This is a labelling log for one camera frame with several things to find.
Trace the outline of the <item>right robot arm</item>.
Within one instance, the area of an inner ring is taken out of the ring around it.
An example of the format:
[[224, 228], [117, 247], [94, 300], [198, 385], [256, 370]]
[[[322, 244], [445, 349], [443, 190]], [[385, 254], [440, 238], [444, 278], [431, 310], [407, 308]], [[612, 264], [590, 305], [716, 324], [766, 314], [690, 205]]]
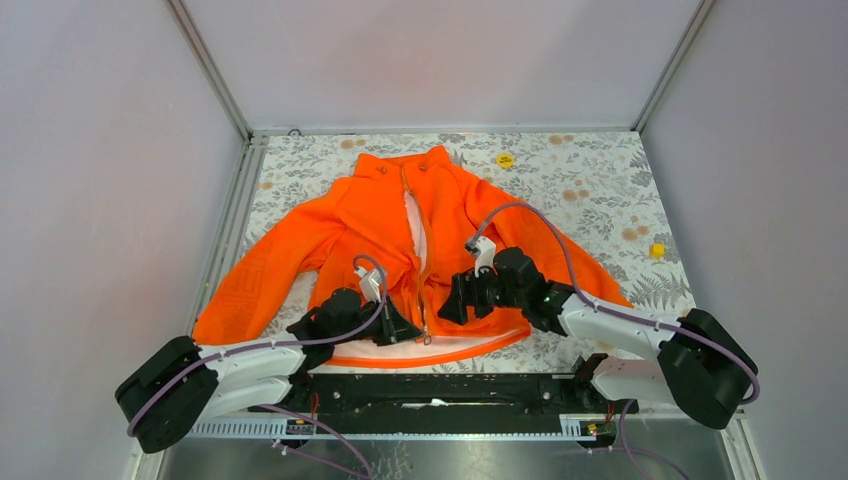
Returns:
[[573, 386], [575, 402], [597, 412], [611, 400], [674, 405], [708, 428], [725, 428], [759, 392], [757, 367], [714, 316], [648, 314], [546, 279], [519, 248], [486, 238], [467, 245], [473, 268], [452, 278], [440, 318], [458, 325], [511, 308], [537, 330], [610, 344], [630, 358], [599, 355]]

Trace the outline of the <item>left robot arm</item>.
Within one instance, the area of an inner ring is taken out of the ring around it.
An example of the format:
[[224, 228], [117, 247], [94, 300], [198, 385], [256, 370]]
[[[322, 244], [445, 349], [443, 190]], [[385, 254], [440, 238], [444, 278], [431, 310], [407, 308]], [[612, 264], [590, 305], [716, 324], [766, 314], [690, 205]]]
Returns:
[[226, 345], [175, 337], [126, 378], [114, 398], [129, 436], [143, 452], [156, 453], [202, 420], [261, 404], [301, 409], [311, 387], [299, 376], [327, 363], [338, 345], [366, 340], [394, 346], [422, 334], [389, 297], [362, 299], [340, 288], [270, 337]]

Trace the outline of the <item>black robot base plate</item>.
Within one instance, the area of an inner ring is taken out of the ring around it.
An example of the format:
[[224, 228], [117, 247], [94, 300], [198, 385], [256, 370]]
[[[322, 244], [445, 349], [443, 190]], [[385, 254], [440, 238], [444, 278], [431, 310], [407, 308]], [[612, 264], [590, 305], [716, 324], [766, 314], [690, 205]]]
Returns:
[[512, 415], [558, 414], [609, 423], [625, 406], [608, 400], [587, 380], [571, 374], [310, 374], [278, 407], [318, 420], [327, 414], [392, 414], [403, 411]]

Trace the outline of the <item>orange zip jacket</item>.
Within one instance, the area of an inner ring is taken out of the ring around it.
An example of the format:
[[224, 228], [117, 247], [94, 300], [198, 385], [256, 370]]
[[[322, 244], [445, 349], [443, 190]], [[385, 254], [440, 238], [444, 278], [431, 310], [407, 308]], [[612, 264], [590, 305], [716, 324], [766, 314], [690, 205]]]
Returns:
[[355, 283], [353, 259], [365, 254], [385, 269], [391, 300], [424, 338], [384, 347], [351, 342], [335, 352], [333, 365], [425, 367], [494, 352], [530, 335], [518, 311], [498, 309], [463, 326], [437, 314], [451, 277], [474, 264], [464, 245], [476, 231], [498, 248], [520, 248], [550, 280], [625, 303], [618, 283], [588, 253], [437, 146], [396, 158], [361, 154], [352, 175], [293, 208], [248, 250], [199, 315], [193, 339], [205, 345], [256, 339], [298, 275], [316, 273], [309, 301], [315, 307]]

